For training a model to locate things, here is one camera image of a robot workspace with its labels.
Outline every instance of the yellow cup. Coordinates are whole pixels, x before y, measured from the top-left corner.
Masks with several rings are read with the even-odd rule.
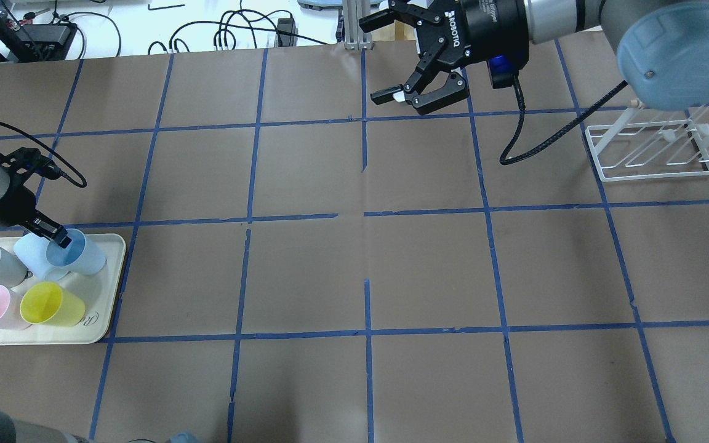
[[[35,284],[20,301],[20,316],[33,325],[75,326],[86,309],[84,300],[50,281]]]

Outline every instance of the robotic arm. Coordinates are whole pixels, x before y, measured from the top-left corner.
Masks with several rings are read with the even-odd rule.
[[[13,129],[6,124],[0,124],[0,126]],[[58,154],[56,157],[64,162],[64,159]],[[70,244],[70,238],[67,236],[65,227],[38,211],[34,194],[23,185],[33,174],[38,174],[48,180],[65,177],[76,186],[81,188],[86,186],[86,180],[81,174],[79,174],[81,177],[81,184],[79,184],[70,179],[53,160],[42,155],[36,148],[20,148],[10,155],[0,153],[0,226],[21,225],[61,247],[67,247]]]
[[[649,107],[684,110],[709,102],[709,0],[408,0],[360,19],[367,33],[394,20],[417,32],[420,61],[408,80],[371,95],[425,114],[469,96],[457,70],[487,62],[494,88],[514,86],[529,43],[601,25],[623,78]],[[444,86],[423,93],[439,73]]]

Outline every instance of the white tray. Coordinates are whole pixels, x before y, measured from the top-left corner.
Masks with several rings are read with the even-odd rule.
[[[106,335],[127,247],[124,239],[116,234],[90,234],[87,237],[106,253],[106,266],[92,276],[70,273],[57,281],[62,288],[84,300],[87,305],[84,319],[72,328],[31,325],[20,331],[0,330],[0,345],[88,345]],[[18,239],[20,237],[0,238],[0,246],[12,252],[12,245]],[[12,288],[12,291],[23,295],[37,283],[39,279],[31,277]]]

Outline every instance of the electrical cable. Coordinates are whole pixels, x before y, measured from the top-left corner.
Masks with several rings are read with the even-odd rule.
[[[258,43],[256,43],[256,32],[254,30],[253,23],[259,22],[259,20],[267,19],[267,21],[271,25],[273,25],[273,31],[275,31],[275,33],[278,32],[278,26],[275,25],[275,22],[273,22],[272,19],[270,19],[270,17],[265,16],[261,12],[253,10],[253,9],[240,9],[239,11],[226,11],[226,12],[224,12],[223,16],[220,16],[220,23],[223,23],[223,18],[225,17],[225,15],[228,12],[233,12],[233,14],[231,14],[231,16],[228,17],[228,20],[226,20],[226,28],[228,29],[228,25],[231,22],[231,18],[234,17],[234,14],[237,14],[237,15],[241,16],[242,18],[244,18],[245,22],[248,23],[248,27],[250,28],[250,34],[251,34],[251,36],[253,36],[254,48],[258,48]],[[245,12],[250,12],[251,14],[258,14],[258,16],[261,16],[261,18],[259,18],[258,20],[251,20],[245,15]],[[228,45],[228,42],[226,41],[225,34],[224,34],[224,43],[226,43]]]
[[[174,39],[174,50],[175,52],[180,52],[180,47],[177,45],[177,42],[182,42],[183,45],[185,45],[185,50],[188,52],[191,52],[191,48],[188,47],[188,43],[185,42],[183,39]]]
[[[116,22],[111,17],[108,17],[105,14],[98,14],[98,12],[79,11],[79,12],[70,12],[70,14],[64,14],[64,15],[60,16],[59,21],[61,22],[62,20],[66,20],[67,22],[70,22],[70,17],[76,16],[76,15],[81,15],[81,14],[88,14],[88,15],[103,17],[106,20],[109,20],[109,22],[111,22],[111,25],[113,25],[113,28],[116,29],[116,37],[118,37],[118,39],[119,39],[119,43],[116,46],[116,55],[115,55],[115,57],[118,57],[122,53],[122,33],[120,33],[119,26],[116,26]]]
[[[29,140],[31,140],[31,141],[37,143],[37,144],[40,146],[40,148],[45,149],[45,150],[48,151],[51,155],[54,155],[54,157],[56,157],[57,160],[59,160],[60,162],[62,162],[65,166],[67,166],[68,169],[70,169],[71,171],[73,171],[73,174],[76,174],[76,176],[77,176],[79,179],[81,179],[81,182],[80,182],[80,183],[79,183],[79,182],[76,182],[75,179],[73,179],[72,177],[70,177],[70,175],[68,175],[68,174],[65,173],[64,171],[62,171],[62,177],[64,177],[65,179],[67,179],[68,182],[70,182],[71,184],[73,184],[74,186],[76,186],[76,187],[78,187],[78,188],[86,188],[86,187],[87,187],[87,179],[86,179],[86,177],[84,177],[84,174],[79,173],[78,169],[76,169],[75,167],[73,167],[73,165],[71,165],[70,163],[68,163],[68,161],[65,160],[64,157],[62,157],[62,155],[59,155],[59,153],[57,153],[57,152],[54,151],[53,149],[48,148],[48,145],[47,145],[47,144],[41,142],[40,140],[37,140],[37,138],[34,138],[33,135],[30,135],[30,134],[28,134],[27,132],[23,131],[23,129],[18,129],[18,128],[16,128],[15,126],[12,126],[11,124],[6,124],[5,122],[0,121],[0,126],[2,126],[2,128],[6,128],[6,129],[9,129],[9,130],[11,130],[11,131],[17,132],[18,134],[23,135],[24,137],[29,138]]]
[[[234,36],[234,33],[229,31],[228,29],[220,29],[217,33],[214,34],[214,36],[212,37],[212,46],[214,46],[215,49],[217,49],[217,48],[222,49],[223,48],[223,43],[220,42],[220,31],[224,31],[224,33],[231,34],[231,48],[236,49],[237,48],[237,37]]]
[[[219,25],[220,22],[212,22],[211,20],[195,20],[194,22],[188,22],[185,23],[184,25],[180,26],[177,28],[176,31],[174,31],[174,34],[172,34],[171,38],[169,39],[169,45],[172,41],[174,41],[174,37],[177,36],[177,34],[185,29],[188,26],[191,25],[199,25],[200,23],[204,23],[205,25]],[[236,28],[236,29],[250,29],[245,26],[238,26],[238,25],[229,25],[231,28]],[[267,28],[253,28],[254,31],[275,31],[274,29],[267,29]],[[295,34],[295,33],[290,33],[289,31],[282,31],[281,29],[278,29],[278,34],[283,34],[283,36],[293,36],[293,37],[298,37],[298,39],[304,39],[308,40],[310,42],[314,43],[319,43],[320,45],[329,45],[330,43],[322,42],[321,40],[317,39],[312,39],[311,37],[306,37],[306,36],[301,36],[301,34]]]
[[[146,55],[151,55],[151,54],[152,54],[152,48],[153,48],[155,45],[158,45],[158,46],[160,46],[161,48],[163,48],[163,52],[164,52],[164,53],[168,53],[168,52],[169,52],[169,50],[166,48],[166,45],[164,45],[162,42],[152,42],[152,43],[150,43],[150,47],[146,49]]]
[[[9,16],[12,17],[14,22],[18,23],[18,19],[15,17],[15,14],[13,14],[11,10],[9,10],[7,5],[5,4],[5,0],[0,0],[0,3],[2,3],[2,7],[5,9],[5,11],[7,11]],[[34,39],[32,39],[31,35],[29,34],[29,31],[27,31],[26,28],[24,28],[23,26],[20,27],[20,31],[23,31],[23,34],[25,34],[25,36],[27,36],[27,38],[29,39],[29,42],[31,42],[31,50],[33,50],[37,54],[39,61],[44,62],[46,59],[46,56],[45,56],[45,54],[42,53],[40,48],[37,46],[37,43],[34,42]]]
[[[517,155],[516,157],[508,157],[510,154],[510,150],[514,148],[516,142],[518,141],[518,138],[521,135],[521,130],[524,128],[524,117],[526,117],[526,110],[527,106],[526,103],[524,102],[524,92],[521,90],[521,83],[518,81],[518,74],[514,76],[514,91],[516,93],[516,102],[518,104],[518,125],[516,126],[516,132],[513,135],[513,138],[510,140],[509,144],[505,146],[505,149],[503,153],[500,155],[500,163],[502,165],[513,165],[514,163],[521,162],[522,160],[529,159],[530,157],[534,156],[535,154],[540,154],[541,151],[544,149],[548,148],[552,144],[556,143],[560,138],[565,137],[565,134],[568,134],[568,132],[571,131],[571,129],[579,126],[582,121],[587,119],[589,116],[593,115],[596,110],[599,110],[603,105],[605,105],[609,100],[613,99],[614,96],[618,95],[621,90],[625,89],[625,87],[628,86],[628,82],[622,81],[617,87],[612,89],[607,95],[603,96],[596,104],[593,106],[589,107],[589,109],[585,110],[585,112],[582,113],[579,117],[576,117],[571,123],[566,124],[562,129],[557,131],[556,134],[552,135],[549,138],[546,138],[546,141],[543,143],[539,144],[538,146],[535,146],[535,148],[524,152],[524,154]]]
[[[84,54],[87,53],[87,36],[84,34],[84,31],[81,30],[81,28],[76,25],[76,29],[81,33],[81,52],[78,53],[78,58],[76,60],[80,60],[84,58]]]
[[[218,26],[218,31],[223,28],[223,19],[224,17],[226,17],[226,14],[231,14],[230,16],[228,16],[228,20],[226,20],[226,29],[228,29],[228,26],[231,23],[231,19],[233,19],[234,16],[239,15],[240,17],[242,17],[242,19],[245,20],[246,23],[248,23],[248,29],[250,29],[250,36],[253,37],[254,40],[254,48],[258,47],[258,43],[256,43],[256,31],[254,30],[254,26],[250,24],[250,22],[248,21],[248,17],[245,17],[245,14],[240,11],[223,12],[223,15],[220,16],[220,24]],[[228,46],[228,41],[226,41],[226,34],[223,34],[223,42],[226,46]]]

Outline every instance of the white wire rack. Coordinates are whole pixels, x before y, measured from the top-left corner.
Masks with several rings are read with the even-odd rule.
[[[709,175],[709,104],[688,114],[633,100],[613,124],[587,128],[602,182]]]

